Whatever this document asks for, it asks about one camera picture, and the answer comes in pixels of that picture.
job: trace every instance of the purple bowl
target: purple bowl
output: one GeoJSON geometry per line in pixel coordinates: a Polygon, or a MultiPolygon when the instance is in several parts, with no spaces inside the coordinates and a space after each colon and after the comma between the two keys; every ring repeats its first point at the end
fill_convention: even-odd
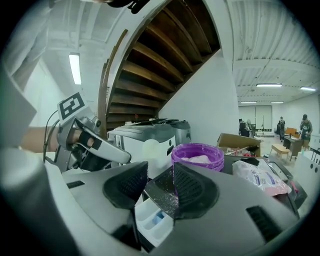
{"type": "Polygon", "coordinates": [[[220,172],[225,164],[225,155],[222,150],[215,146],[202,143],[188,143],[180,144],[172,150],[171,161],[172,164],[174,164],[175,162],[180,162],[220,172]],[[193,158],[203,155],[206,155],[209,158],[210,163],[189,162],[181,159],[193,158]]]}

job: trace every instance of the plastic bag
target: plastic bag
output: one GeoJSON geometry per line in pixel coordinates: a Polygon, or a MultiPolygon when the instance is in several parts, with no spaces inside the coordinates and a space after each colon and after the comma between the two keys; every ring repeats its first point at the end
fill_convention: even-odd
{"type": "Polygon", "coordinates": [[[257,185],[269,196],[286,194],[291,192],[291,188],[285,184],[280,177],[271,170],[264,170],[244,161],[236,161],[232,164],[233,175],[246,179],[257,185]]]}
{"type": "Polygon", "coordinates": [[[194,156],[191,158],[188,157],[182,157],[182,160],[191,162],[191,163],[200,163],[200,164],[210,164],[211,161],[209,160],[209,157],[206,155],[199,155],[199,156],[194,156]]]}

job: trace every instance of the cable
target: cable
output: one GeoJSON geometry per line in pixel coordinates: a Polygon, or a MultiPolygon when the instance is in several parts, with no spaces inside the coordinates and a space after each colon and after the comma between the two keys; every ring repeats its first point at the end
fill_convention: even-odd
{"type": "Polygon", "coordinates": [[[60,120],[58,119],[57,121],[54,122],[53,126],[51,127],[51,129],[49,131],[48,138],[46,139],[45,143],[43,144],[43,162],[44,163],[46,162],[46,153],[47,153],[48,143],[49,143],[51,136],[52,136],[52,133],[54,132],[54,129],[56,128],[59,121],[60,120]]]}
{"type": "Polygon", "coordinates": [[[45,130],[44,130],[43,146],[45,146],[45,143],[46,143],[48,123],[49,123],[50,119],[52,118],[52,116],[53,116],[55,113],[57,113],[57,112],[58,112],[58,110],[54,111],[54,112],[50,115],[48,121],[46,121],[45,130]]]}
{"type": "Polygon", "coordinates": [[[47,138],[48,123],[50,119],[53,117],[53,115],[57,112],[58,110],[54,111],[46,121],[45,129],[44,129],[44,140],[43,140],[43,162],[46,161],[45,144],[47,143],[46,138],[47,138]]]}

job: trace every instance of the ceiling light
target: ceiling light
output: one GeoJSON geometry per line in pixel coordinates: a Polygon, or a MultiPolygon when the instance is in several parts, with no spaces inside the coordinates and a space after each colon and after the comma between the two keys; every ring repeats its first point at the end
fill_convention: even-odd
{"type": "Polygon", "coordinates": [[[256,87],[281,87],[281,83],[258,83],[256,87]]]}
{"type": "Polygon", "coordinates": [[[81,75],[80,75],[80,54],[79,53],[70,53],[69,61],[71,72],[73,76],[74,83],[76,85],[81,85],[81,75]]]}
{"type": "Polygon", "coordinates": [[[301,87],[300,89],[304,91],[312,91],[312,92],[317,90],[316,88],[312,88],[312,87],[301,87]]]}

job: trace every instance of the wooden stair tread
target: wooden stair tread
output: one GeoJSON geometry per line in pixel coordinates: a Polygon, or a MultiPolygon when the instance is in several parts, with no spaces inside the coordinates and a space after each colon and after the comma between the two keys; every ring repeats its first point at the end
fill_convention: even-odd
{"type": "Polygon", "coordinates": [[[211,46],[211,49],[214,50],[214,48],[220,48],[214,23],[212,22],[212,18],[205,4],[201,0],[184,1],[189,6],[192,13],[196,16],[198,22],[200,23],[203,32],[211,46]]]}
{"type": "Polygon", "coordinates": [[[138,114],[154,116],[155,110],[146,107],[113,104],[110,107],[109,114],[138,114]]]}
{"type": "Polygon", "coordinates": [[[170,74],[172,77],[175,78],[177,82],[182,83],[184,81],[184,77],[180,71],[178,71],[171,63],[161,57],[158,53],[154,52],[147,46],[143,45],[140,42],[136,42],[134,47],[134,51],[139,52],[140,54],[148,57],[155,63],[157,63],[157,67],[164,70],[166,73],[170,74]]]}
{"type": "Polygon", "coordinates": [[[197,64],[201,62],[201,55],[195,42],[185,27],[171,11],[164,8],[153,19],[152,24],[158,27],[162,32],[166,33],[166,35],[177,47],[181,49],[183,54],[191,63],[197,64]]]}
{"type": "Polygon", "coordinates": [[[136,120],[141,122],[148,121],[152,117],[152,115],[138,115],[138,118],[136,119],[135,114],[110,114],[107,117],[107,122],[134,122],[136,120]]]}
{"type": "Polygon", "coordinates": [[[171,1],[167,8],[181,22],[203,55],[210,54],[211,47],[197,17],[183,0],[171,1]]]}
{"type": "Polygon", "coordinates": [[[179,63],[181,68],[186,72],[190,73],[193,71],[192,65],[184,53],[175,45],[175,43],[160,29],[158,29],[153,24],[149,24],[145,33],[155,38],[156,41],[160,42],[168,52],[174,57],[174,59],[179,63]]]}
{"type": "Polygon", "coordinates": [[[119,79],[116,84],[116,88],[126,90],[128,92],[138,93],[141,95],[151,96],[162,101],[168,99],[168,96],[161,91],[128,80],[119,79]]]}
{"type": "Polygon", "coordinates": [[[130,104],[130,105],[138,105],[138,106],[145,106],[150,108],[158,109],[160,107],[160,102],[150,99],[145,99],[141,97],[129,96],[115,93],[112,97],[113,103],[120,103],[120,104],[130,104]]]}
{"type": "Polygon", "coordinates": [[[151,82],[154,82],[160,85],[163,89],[167,91],[170,91],[170,92],[175,91],[175,87],[172,83],[168,82],[167,80],[163,79],[157,74],[147,70],[146,68],[136,65],[130,61],[126,61],[124,63],[122,70],[129,72],[131,74],[137,75],[139,77],[142,77],[144,79],[147,79],[151,82]]]}

